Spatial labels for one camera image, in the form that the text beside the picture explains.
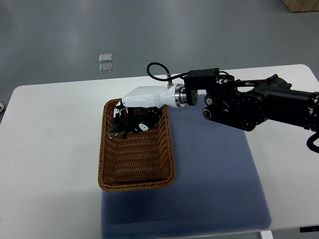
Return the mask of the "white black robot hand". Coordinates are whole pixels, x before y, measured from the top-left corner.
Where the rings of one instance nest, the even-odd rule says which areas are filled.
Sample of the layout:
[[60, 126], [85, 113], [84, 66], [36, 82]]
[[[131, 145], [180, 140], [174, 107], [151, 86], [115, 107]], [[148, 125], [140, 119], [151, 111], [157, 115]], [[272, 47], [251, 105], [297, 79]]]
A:
[[185, 104], [187, 104], [185, 87], [177, 83], [167, 87], [137, 87], [121, 98], [114, 108], [146, 108], [148, 112], [142, 124], [151, 129], [162, 117], [163, 106], [178, 108], [184, 107]]

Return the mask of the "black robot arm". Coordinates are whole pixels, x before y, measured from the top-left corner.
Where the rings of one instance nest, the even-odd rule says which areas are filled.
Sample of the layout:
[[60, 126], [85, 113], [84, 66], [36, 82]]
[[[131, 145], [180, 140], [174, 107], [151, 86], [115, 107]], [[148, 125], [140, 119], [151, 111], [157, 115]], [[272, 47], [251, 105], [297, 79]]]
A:
[[236, 80], [219, 68], [191, 70], [182, 74], [182, 102], [195, 106], [198, 90], [205, 90], [205, 119], [252, 131], [266, 120], [302, 127], [314, 132], [307, 147], [319, 151], [319, 94], [292, 90], [278, 75], [262, 80]]

